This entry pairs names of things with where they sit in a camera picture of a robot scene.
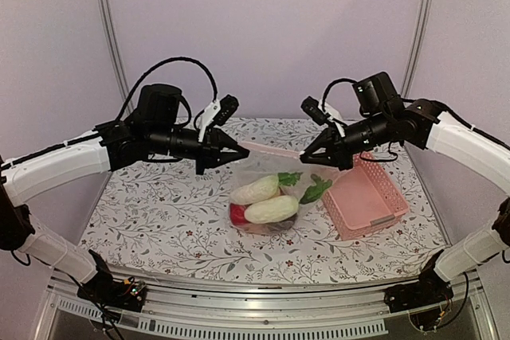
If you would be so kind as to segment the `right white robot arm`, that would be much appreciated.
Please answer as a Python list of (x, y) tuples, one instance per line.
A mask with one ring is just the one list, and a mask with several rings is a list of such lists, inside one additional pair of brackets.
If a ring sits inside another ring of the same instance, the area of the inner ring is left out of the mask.
[[(354, 157), (378, 145), (408, 143), (449, 159), (504, 196), (509, 195), (509, 148), (467, 124), (452, 109), (436, 100), (409, 100), (396, 96), (379, 106), (363, 106), (364, 118), (347, 125), (338, 123), (308, 97), (303, 112), (324, 130), (301, 152), (303, 163), (339, 170), (353, 167)], [(509, 201), (481, 226), (457, 243), (434, 255), (422, 269), (412, 298), (428, 305), (443, 286), (462, 272), (488, 262), (509, 250)]]

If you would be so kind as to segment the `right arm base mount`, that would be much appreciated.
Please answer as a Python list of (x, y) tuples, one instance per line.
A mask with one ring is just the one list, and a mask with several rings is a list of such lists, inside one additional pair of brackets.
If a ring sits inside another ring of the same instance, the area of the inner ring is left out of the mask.
[(384, 291), (384, 303), (390, 313), (406, 312), (411, 325), (421, 332), (436, 330), (448, 313), (453, 290), (447, 284), (400, 283)]

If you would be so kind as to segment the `right aluminium frame post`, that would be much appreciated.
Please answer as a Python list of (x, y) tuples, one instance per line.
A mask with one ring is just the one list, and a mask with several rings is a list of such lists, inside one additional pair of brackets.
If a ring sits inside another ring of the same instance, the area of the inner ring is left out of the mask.
[(433, 0), (420, 0), (418, 18), (414, 29), (414, 36), (410, 47), (410, 55), (402, 81), (402, 95), (408, 98), (418, 68), (418, 60), (426, 36), (426, 28), (430, 17)]

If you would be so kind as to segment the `front aluminium rail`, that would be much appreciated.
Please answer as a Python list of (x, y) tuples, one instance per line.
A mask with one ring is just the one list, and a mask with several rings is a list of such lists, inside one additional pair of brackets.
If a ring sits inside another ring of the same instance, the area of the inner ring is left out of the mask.
[(453, 282), (453, 301), (439, 330), (412, 319), (433, 308), (391, 312), (392, 281), (354, 284), (247, 284), (116, 267), (118, 278), (147, 284), (141, 312), (120, 311), (109, 330), (100, 312), (77, 297), (64, 274), (52, 274), (33, 331), (35, 339), (497, 339), (499, 332), (476, 272)]

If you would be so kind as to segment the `clear zip top bag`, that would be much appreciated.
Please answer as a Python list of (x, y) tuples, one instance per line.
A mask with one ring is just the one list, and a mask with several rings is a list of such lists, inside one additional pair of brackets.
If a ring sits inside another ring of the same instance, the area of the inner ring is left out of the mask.
[(249, 157), (235, 163), (229, 220), (246, 233), (273, 235), (289, 230), (318, 205), (340, 172), (303, 163), (294, 150), (242, 142)]

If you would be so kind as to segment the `white radish toy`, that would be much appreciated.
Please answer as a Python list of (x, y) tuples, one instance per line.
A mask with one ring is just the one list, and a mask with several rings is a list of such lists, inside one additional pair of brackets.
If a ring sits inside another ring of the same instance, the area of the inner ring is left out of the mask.
[(236, 205), (252, 205), (270, 199), (278, 191), (279, 178), (272, 174), (235, 189), (230, 194), (230, 202)]

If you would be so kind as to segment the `pink plastic basket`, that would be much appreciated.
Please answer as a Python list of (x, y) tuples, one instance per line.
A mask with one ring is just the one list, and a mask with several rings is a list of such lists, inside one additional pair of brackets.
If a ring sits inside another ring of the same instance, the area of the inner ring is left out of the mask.
[(400, 222), (410, 207), (382, 166), (371, 155), (339, 173), (322, 201), (341, 240), (357, 240)]

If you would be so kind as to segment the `white radish with green leaf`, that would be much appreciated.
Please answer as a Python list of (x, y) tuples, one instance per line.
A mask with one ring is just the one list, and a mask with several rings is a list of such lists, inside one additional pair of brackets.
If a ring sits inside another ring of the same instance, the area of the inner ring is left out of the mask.
[(250, 224), (267, 225), (296, 215), (301, 207), (315, 204), (331, 188), (333, 181), (310, 174), (303, 193), (292, 191), (298, 186), (301, 173), (279, 173), (279, 191), (268, 200), (246, 205), (245, 219)]

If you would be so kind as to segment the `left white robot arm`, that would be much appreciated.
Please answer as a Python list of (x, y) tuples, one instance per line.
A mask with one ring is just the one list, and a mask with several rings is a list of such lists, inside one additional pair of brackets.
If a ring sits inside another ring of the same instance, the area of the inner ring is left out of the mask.
[(104, 125), (69, 142), (1, 167), (1, 248), (28, 254), (86, 284), (101, 303), (118, 297), (109, 270), (94, 256), (47, 228), (29, 211), (28, 201), (48, 190), (92, 174), (136, 162), (195, 162), (197, 174), (247, 158), (249, 152), (224, 131), (172, 128), (136, 134), (123, 123)]

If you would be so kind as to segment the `red mushroom toy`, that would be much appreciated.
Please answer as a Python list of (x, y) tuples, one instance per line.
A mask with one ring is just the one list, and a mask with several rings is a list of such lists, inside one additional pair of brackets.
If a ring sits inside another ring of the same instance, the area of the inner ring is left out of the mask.
[(245, 205), (229, 205), (229, 218), (234, 226), (247, 225), (249, 222), (245, 219)]

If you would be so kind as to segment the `left aluminium frame post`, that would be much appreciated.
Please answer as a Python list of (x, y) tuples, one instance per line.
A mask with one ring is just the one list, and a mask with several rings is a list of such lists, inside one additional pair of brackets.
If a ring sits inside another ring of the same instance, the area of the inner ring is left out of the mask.
[(112, 63), (112, 69), (116, 78), (116, 83), (120, 90), (120, 95), (123, 100), (128, 95), (128, 83), (124, 71), (120, 48), (116, 39), (116, 31), (112, 18), (111, 5), (109, 0), (97, 0), (100, 18), (104, 29), (104, 36), (108, 46), (108, 52)]

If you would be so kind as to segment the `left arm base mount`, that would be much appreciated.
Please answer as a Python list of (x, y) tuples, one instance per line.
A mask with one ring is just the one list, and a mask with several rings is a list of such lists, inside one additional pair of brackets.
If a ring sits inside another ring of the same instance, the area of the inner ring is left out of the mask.
[(77, 296), (97, 305), (141, 312), (147, 285), (133, 276), (119, 281), (108, 273), (98, 272), (87, 283), (79, 284)]

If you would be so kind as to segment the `aluminium frame post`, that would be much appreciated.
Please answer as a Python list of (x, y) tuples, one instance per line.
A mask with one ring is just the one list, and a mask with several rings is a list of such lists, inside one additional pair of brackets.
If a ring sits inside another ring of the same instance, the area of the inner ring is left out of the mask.
[(418, 60), (426, 36), (426, 28), (430, 17), (433, 0), (420, 0), (418, 18), (414, 29), (414, 36), (410, 47), (410, 55), (402, 81), (402, 95), (408, 98), (418, 68)]
[(120, 90), (120, 95), (123, 100), (128, 95), (128, 83), (124, 71), (120, 48), (116, 39), (116, 31), (112, 18), (111, 5), (109, 0), (97, 0), (100, 18), (104, 29), (104, 36), (108, 46), (108, 52), (112, 63), (112, 69), (116, 78), (116, 83)]

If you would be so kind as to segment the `dark purple fruit toy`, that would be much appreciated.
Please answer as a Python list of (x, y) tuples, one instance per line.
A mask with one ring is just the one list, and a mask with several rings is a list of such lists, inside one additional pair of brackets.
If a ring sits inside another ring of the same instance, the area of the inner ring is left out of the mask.
[(267, 224), (267, 229), (270, 233), (280, 233), (289, 230), (292, 226), (294, 226), (296, 218), (297, 215), (294, 215), (292, 217), (287, 218), (284, 221)]

